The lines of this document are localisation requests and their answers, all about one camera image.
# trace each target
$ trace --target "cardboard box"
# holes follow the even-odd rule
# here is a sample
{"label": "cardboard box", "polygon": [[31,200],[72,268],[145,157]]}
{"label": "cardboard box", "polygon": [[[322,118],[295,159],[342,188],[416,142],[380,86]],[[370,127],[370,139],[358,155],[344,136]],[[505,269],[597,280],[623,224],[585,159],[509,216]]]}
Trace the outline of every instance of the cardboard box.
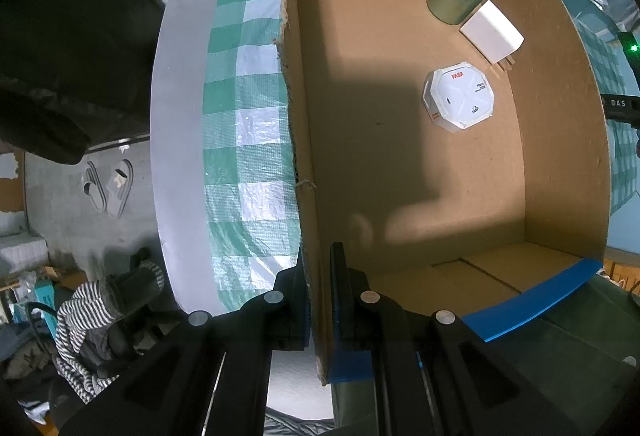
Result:
{"label": "cardboard box", "polygon": [[[420,313],[480,310],[602,259],[609,154],[582,42],[561,0],[492,1],[525,37],[508,72],[425,0],[285,0],[280,54],[325,371],[332,242],[374,290]],[[429,72],[463,61],[489,79],[494,114],[450,134],[422,90]]]}

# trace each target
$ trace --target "silver screw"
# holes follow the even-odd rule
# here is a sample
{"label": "silver screw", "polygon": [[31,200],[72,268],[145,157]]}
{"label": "silver screw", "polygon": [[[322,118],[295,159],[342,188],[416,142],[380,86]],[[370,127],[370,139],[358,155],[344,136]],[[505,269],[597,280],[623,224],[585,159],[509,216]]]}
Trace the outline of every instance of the silver screw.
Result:
{"label": "silver screw", "polygon": [[271,290],[264,294],[264,300],[269,304],[277,304],[281,302],[282,299],[284,299],[284,295],[277,290]]}
{"label": "silver screw", "polygon": [[366,304],[375,304],[380,300],[380,295],[373,290],[367,290],[360,294],[360,300]]}
{"label": "silver screw", "polygon": [[436,313],[436,320],[440,324],[453,324],[456,320],[456,316],[449,310],[440,310]]}
{"label": "silver screw", "polygon": [[194,311],[189,315],[189,323],[191,326],[202,326],[209,320],[209,314],[206,311]]}

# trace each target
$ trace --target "slipper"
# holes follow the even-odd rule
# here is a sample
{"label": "slipper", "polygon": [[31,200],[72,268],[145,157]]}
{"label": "slipper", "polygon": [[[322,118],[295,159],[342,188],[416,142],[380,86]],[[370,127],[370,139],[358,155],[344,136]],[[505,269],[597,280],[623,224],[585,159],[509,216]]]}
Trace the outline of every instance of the slipper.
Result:
{"label": "slipper", "polygon": [[114,219],[118,219],[122,215],[132,183],[133,165],[129,160],[122,160],[111,173],[107,183],[107,191],[109,192],[107,213]]}
{"label": "slipper", "polygon": [[86,162],[86,167],[82,173],[82,191],[89,196],[91,203],[98,212],[104,212],[107,208],[107,200],[104,197],[104,190],[98,178],[98,171],[91,161]]}

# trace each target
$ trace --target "green and white checkered cloth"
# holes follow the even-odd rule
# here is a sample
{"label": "green and white checkered cloth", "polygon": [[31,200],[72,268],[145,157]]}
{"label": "green and white checkered cloth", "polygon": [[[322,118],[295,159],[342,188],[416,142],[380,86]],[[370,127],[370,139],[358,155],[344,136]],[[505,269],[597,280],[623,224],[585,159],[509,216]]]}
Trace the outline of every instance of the green and white checkered cloth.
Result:
{"label": "green and white checkered cloth", "polygon": [[300,222],[287,88],[275,41],[281,0],[218,0],[202,104],[204,178],[218,296],[227,311],[295,265]]}
{"label": "green and white checkered cloth", "polygon": [[[587,51],[598,89],[605,94],[626,94],[614,51],[580,21],[574,21]],[[614,213],[636,193],[636,143],[638,136],[628,123],[607,120],[613,138],[611,160],[611,210]]]}

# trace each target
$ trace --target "white power adapter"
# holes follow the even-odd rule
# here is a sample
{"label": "white power adapter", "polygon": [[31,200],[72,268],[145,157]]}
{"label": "white power adapter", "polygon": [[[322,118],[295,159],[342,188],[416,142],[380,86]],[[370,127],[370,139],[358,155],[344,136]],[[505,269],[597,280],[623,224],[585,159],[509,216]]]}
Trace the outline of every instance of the white power adapter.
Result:
{"label": "white power adapter", "polygon": [[491,1],[485,2],[460,28],[460,32],[492,64],[513,53],[524,41],[520,32]]}

